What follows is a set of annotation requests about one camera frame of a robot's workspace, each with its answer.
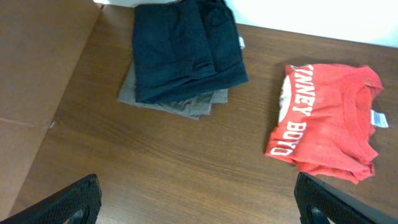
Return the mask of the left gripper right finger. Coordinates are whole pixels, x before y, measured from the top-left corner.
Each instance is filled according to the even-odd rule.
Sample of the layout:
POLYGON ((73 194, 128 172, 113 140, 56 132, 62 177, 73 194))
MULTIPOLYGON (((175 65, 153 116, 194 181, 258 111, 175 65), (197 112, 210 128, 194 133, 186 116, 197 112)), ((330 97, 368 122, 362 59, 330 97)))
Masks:
POLYGON ((301 172, 294 188, 302 224, 397 224, 397 219, 301 172))

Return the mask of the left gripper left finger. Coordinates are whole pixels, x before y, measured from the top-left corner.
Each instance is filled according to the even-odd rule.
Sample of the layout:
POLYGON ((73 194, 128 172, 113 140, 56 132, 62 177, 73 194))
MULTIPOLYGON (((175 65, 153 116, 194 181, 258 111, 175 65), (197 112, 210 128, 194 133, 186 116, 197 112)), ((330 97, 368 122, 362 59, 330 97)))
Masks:
POLYGON ((1 223, 95 223, 101 198, 98 177, 90 174, 1 223))

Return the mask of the red printed t-shirt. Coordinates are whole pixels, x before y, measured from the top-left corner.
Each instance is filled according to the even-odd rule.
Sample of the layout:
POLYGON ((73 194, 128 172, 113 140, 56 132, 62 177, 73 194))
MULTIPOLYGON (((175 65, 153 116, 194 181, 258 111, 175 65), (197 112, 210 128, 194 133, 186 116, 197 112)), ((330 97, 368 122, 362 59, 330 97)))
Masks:
POLYGON ((278 123, 265 155, 354 184, 374 176, 378 153, 369 139, 378 114, 372 105, 382 90, 367 65, 286 65, 278 123))

